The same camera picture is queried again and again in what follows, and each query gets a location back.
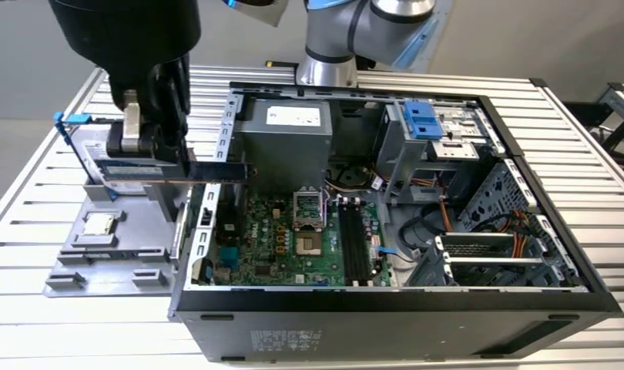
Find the ram slot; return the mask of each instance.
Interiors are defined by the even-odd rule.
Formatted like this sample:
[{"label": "ram slot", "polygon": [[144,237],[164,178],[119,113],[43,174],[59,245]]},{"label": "ram slot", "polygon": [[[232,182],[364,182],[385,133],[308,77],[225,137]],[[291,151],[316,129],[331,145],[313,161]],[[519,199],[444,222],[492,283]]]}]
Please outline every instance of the ram slot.
[{"label": "ram slot", "polygon": [[344,270],[348,285],[367,286],[371,279],[368,251],[365,249],[364,223],[360,209],[355,204],[339,207],[341,247],[344,249]]}]

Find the white wall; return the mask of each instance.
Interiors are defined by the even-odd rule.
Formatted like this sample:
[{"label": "white wall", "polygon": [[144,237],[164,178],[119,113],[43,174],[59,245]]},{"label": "white wall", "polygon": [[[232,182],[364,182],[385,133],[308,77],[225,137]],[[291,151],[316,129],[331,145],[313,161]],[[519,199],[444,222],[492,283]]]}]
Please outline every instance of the white wall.
[{"label": "white wall", "polygon": [[[593,99],[605,82],[624,82],[624,0],[455,1],[432,73],[543,77],[565,99]],[[303,0],[289,0],[277,29],[219,0],[200,0],[200,16],[195,63],[301,60]],[[0,3],[0,118],[51,117],[91,70],[67,45],[45,0]]]},{"label": "white wall", "polygon": [[541,77],[596,99],[624,82],[624,0],[457,0],[429,72]]}]

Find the sticker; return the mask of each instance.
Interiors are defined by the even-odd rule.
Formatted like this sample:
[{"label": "sticker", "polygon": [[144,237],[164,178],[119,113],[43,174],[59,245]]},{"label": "sticker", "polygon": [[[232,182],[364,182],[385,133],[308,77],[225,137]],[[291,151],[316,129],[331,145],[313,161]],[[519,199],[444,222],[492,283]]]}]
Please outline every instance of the sticker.
[{"label": "sticker", "polygon": [[313,352],[321,343],[323,330],[252,330],[256,352]]},{"label": "sticker", "polygon": [[384,184],[383,177],[375,175],[375,179],[373,179],[373,183],[371,183],[371,187],[376,190],[380,190],[380,188],[383,187],[383,184]]},{"label": "sticker", "polygon": [[161,175],[164,171],[159,167],[107,166],[111,175]]},{"label": "sticker", "polygon": [[83,146],[92,160],[109,160],[108,153],[105,152],[105,142],[85,141],[83,142]]},{"label": "sticker", "polygon": [[321,126],[321,110],[299,106],[272,106],[268,108],[268,125]]},{"label": "sticker", "polygon": [[95,260],[111,258],[108,253],[88,253],[84,255],[85,258],[92,258]]},{"label": "sticker", "polygon": [[135,194],[145,193],[143,184],[135,181],[127,181],[125,183],[104,183],[117,194]]}]

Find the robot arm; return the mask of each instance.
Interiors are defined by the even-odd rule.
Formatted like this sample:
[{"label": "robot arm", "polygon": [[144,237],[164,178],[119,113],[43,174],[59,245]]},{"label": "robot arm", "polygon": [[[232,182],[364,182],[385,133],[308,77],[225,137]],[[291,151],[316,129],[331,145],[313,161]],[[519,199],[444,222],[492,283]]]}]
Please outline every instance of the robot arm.
[{"label": "robot arm", "polygon": [[[223,0],[279,22],[287,0]],[[191,112],[188,52],[201,36],[196,0],[49,0],[72,49],[109,73],[115,105],[111,158],[177,165],[185,177]],[[397,68],[415,61],[432,35],[435,0],[309,0],[300,84],[356,86],[355,55]]]},{"label": "robot arm", "polygon": [[112,157],[187,160],[187,54],[201,36],[196,0],[49,0],[72,49],[109,74]]},{"label": "robot arm", "polygon": [[355,55],[411,67],[437,28],[435,0],[309,0],[297,83],[357,86]]}]

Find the slotted metal table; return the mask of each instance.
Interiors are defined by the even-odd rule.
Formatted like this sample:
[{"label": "slotted metal table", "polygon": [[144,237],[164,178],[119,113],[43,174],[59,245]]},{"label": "slotted metal table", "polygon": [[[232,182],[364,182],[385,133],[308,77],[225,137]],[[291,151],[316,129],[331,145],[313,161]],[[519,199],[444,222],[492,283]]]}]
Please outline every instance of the slotted metal table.
[{"label": "slotted metal table", "polygon": [[[293,83],[292,69],[195,67],[188,141],[213,155],[229,81]],[[361,72],[360,86],[487,95],[624,310],[624,173],[555,94],[528,79]],[[119,116],[96,70],[67,113]],[[225,368],[209,364],[169,298],[45,298],[47,275],[85,199],[85,173],[53,130],[0,201],[0,368]],[[624,370],[624,315],[523,360],[244,364],[249,368]]]}]

